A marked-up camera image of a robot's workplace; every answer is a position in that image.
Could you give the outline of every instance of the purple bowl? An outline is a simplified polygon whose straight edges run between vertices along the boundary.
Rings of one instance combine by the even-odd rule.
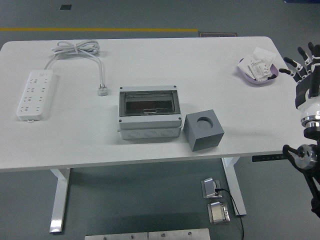
[[[273,79],[269,79],[269,80],[265,80],[265,81],[257,81],[253,78],[251,78],[250,76],[248,76],[244,71],[242,71],[240,68],[239,68],[240,72],[242,73],[242,75],[244,76],[244,78],[246,80],[248,80],[250,83],[252,84],[266,84],[266,83],[270,83],[270,82],[273,82],[279,75],[279,72],[278,72],[278,69],[275,67],[275,65],[271,65],[270,67],[270,71],[272,73],[272,75],[274,74],[276,77],[273,78]]]

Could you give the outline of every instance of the gray plastic box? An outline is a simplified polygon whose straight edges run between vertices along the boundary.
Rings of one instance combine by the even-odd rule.
[[[218,146],[225,133],[213,110],[187,114],[183,131],[193,152]]]

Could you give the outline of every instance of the metal plate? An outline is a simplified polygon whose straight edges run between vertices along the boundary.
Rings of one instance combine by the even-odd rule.
[[[147,232],[85,236],[84,240],[148,240]]]
[[[210,240],[208,228],[149,232],[149,240]]]
[[[208,228],[86,236],[84,240],[210,240]]]

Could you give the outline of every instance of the power outlet socket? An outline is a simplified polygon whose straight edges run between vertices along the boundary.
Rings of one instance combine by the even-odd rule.
[[[55,82],[52,70],[33,70],[30,73],[16,111],[21,121],[38,121],[47,116]]]

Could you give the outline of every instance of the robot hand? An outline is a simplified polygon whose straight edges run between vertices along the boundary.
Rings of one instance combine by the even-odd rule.
[[[300,63],[288,57],[284,61],[291,64],[298,72],[288,69],[279,69],[279,72],[290,74],[297,82],[295,107],[301,112],[301,124],[305,127],[304,136],[308,139],[320,140],[320,45],[314,46],[309,42],[311,51],[310,58],[306,52],[298,47],[298,52],[302,55],[305,63],[303,67]]]
[[[291,75],[297,82],[295,107],[301,112],[301,124],[305,127],[303,134],[317,144],[304,144],[298,149],[284,145],[282,153],[304,175],[313,196],[311,211],[320,218],[320,191],[315,184],[315,180],[320,184],[320,45],[309,42],[308,47],[312,60],[301,47],[298,48],[306,68],[285,57],[284,61],[295,67],[298,73],[283,68],[279,72]]]

